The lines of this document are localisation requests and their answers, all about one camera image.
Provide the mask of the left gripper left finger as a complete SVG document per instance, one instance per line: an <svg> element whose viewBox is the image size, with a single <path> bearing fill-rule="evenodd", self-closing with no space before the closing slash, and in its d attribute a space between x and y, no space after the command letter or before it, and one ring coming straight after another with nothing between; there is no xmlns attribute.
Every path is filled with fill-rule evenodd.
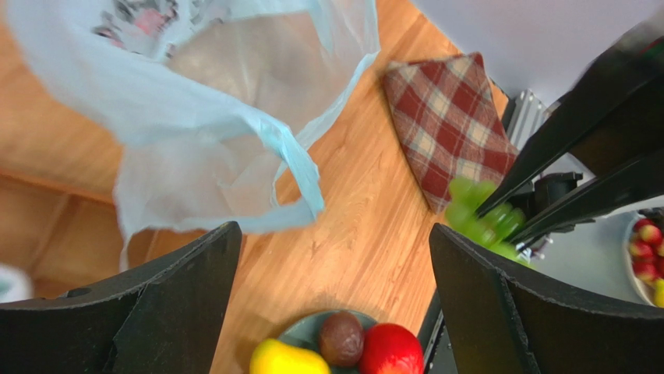
<svg viewBox="0 0 664 374"><path fill-rule="evenodd" d="M2 304L2 372L209 372L241 247L228 222L57 298Z"/></svg>

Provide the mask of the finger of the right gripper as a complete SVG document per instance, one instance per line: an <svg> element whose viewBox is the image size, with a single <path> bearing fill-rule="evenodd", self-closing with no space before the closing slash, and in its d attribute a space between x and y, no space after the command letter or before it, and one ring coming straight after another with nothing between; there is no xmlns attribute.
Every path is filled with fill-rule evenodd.
<svg viewBox="0 0 664 374"><path fill-rule="evenodd" d="M663 151L637 156L569 192L507 237L526 242L572 224L663 205Z"/></svg>

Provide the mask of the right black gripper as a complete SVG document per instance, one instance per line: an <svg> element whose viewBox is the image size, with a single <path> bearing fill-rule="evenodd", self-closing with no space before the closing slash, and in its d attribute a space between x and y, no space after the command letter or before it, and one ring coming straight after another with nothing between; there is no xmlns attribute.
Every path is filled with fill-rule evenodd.
<svg viewBox="0 0 664 374"><path fill-rule="evenodd" d="M476 212L486 215L566 153L601 178L662 148L663 6L659 5L594 60Z"/></svg>

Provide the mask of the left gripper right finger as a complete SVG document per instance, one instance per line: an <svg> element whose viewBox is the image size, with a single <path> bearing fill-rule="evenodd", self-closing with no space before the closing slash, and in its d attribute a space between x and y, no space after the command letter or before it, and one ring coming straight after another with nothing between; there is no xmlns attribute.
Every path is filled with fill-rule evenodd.
<svg viewBox="0 0 664 374"><path fill-rule="evenodd" d="M566 284L435 224L429 247L460 373L660 373L663 311Z"/></svg>

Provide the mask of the fake green grape bunch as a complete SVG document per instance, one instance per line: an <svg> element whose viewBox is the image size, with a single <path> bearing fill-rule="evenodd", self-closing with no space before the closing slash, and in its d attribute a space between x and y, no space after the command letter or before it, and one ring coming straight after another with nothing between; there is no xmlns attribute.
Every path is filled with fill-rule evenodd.
<svg viewBox="0 0 664 374"><path fill-rule="evenodd" d="M521 210L502 203L482 217L476 213L495 190L496 185L491 181L452 179L449 184L451 201L444 211L448 226L491 252L529 266L530 251L507 241L507 237L525 223Z"/></svg>

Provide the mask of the fake yellow mango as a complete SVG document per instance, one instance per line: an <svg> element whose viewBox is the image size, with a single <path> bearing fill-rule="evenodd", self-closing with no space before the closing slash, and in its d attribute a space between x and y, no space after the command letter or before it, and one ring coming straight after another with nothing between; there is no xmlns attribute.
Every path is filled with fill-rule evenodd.
<svg viewBox="0 0 664 374"><path fill-rule="evenodd" d="M315 351L270 338L254 349L250 374L331 374L330 366Z"/></svg>

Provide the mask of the fake red apple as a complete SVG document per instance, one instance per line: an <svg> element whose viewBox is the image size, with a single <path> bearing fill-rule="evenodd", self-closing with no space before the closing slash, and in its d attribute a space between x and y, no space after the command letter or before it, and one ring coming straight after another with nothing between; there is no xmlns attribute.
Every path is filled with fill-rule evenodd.
<svg viewBox="0 0 664 374"><path fill-rule="evenodd" d="M394 323L378 323L365 332L361 374L423 374L424 356L418 338Z"/></svg>

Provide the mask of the fake dark passion fruit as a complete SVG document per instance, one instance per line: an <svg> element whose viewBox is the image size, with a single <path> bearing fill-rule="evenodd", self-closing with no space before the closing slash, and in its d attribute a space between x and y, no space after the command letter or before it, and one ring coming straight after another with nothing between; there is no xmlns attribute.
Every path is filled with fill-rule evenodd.
<svg viewBox="0 0 664 374"><path fill-rule="evenodd" d="M323 359L339 367L355 366L364 350L365 330L350 312L336 312L327 317L318 333L318 346Z"/></svg>

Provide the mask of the light blue plastic bag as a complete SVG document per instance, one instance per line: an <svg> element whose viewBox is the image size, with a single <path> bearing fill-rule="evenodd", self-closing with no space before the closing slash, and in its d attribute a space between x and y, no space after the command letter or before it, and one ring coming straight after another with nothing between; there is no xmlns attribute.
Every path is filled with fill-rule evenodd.
<svg viewBox="0 0 664 374"><path fill-rule="evenodd" d="M374 1L7 1L59 102L123 145L123 242L146 229L264 234L324 211L309 148L380 52Z"/></svg>

